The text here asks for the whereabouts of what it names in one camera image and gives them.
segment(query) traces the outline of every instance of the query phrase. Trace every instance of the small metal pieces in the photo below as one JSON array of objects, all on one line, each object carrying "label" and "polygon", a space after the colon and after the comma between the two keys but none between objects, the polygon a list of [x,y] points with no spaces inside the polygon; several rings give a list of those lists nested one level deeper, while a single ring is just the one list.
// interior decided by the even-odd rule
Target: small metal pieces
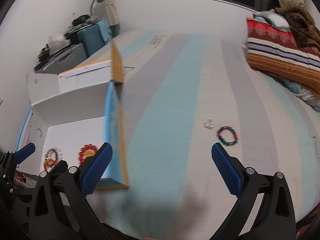
[{"label": "small metal pieces", "polygon": [[208,122],[203,123],[204,128],[208,128],[210,130],[212,130],[214,128],[214,122],[212,118],[208,119]]}]

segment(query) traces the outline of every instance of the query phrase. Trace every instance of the striped pillow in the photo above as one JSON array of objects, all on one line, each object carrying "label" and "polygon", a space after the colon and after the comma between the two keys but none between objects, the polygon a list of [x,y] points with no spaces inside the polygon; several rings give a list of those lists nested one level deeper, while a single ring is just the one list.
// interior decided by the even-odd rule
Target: striped pillow
[{"label": "striped pillow", "polygon": [[292,33],[247,18],[248,64],[274,73],[320,93],[320,58],[315,47],[298,48]]}]

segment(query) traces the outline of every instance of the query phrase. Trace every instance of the blanket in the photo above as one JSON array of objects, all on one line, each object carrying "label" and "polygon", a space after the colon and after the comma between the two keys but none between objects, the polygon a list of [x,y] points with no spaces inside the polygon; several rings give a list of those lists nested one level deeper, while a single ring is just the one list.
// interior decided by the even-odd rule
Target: blanket
[{"label": "blanket", "polygon": [[300,98],[307,105],[310,105],[313,110],[320,112],[320,95],[312,88],[308,88],[297,82],[288,80],[283,77],[279,77],[272,73],[269,73],[275,80],[279,81],[287,89],[289,89],[297,98]]},{"label": "blanket", "polygon": [[311,14],[302,6],[291,3],[275,12],[285,17],[298,47],[317,47],[320,50],[320,31]]}]

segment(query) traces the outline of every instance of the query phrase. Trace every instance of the white wall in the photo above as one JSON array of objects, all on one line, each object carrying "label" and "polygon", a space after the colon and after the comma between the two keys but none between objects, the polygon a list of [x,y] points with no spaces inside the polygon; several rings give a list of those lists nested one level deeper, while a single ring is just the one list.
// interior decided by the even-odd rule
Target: white wall
[{"label": "white wall", "polygon": [[252,12],[213,0],[116,0],[121,32],[134,28],[211,33],[245,42]]},{"label": "white wall", "polygon": [[48,36],[63,32],[92,0],[16,0],[0,26],[0,149],[15,149],[29,109],[26,74]]},{"label": "white wall", "polygon": [[309,11],[312,17],[315,19],[316,26],[320,28],[320,13],[314,3],[311,0],[304,0],[305,8]]}]

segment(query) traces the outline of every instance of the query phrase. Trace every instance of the blue gripper pad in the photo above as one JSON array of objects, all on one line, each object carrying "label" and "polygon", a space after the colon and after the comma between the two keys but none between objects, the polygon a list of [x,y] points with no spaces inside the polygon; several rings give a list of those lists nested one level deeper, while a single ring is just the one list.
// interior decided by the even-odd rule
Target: blue gripper pad
[{"label": "blue gripper pad", "polygon": [[33,143],[27,144],[25,147],[21,148],[14,154],[14,163],[20,164],[26,158],[36,151],[36,146]]},{"label": "blue gripper pad", "polygon": [[81,191],[84,196],[90,195],[94,192],[101,176],[108,167],[112,159],[112,147],[105,143],[96,153],[95,160],[86,170],[81,180]]},{"label": "blue gripper pad", "polygon": [[242,193],[242,179],[220,143],[215,143],[212,146],[211,156],[230,194],[239,198]]}]

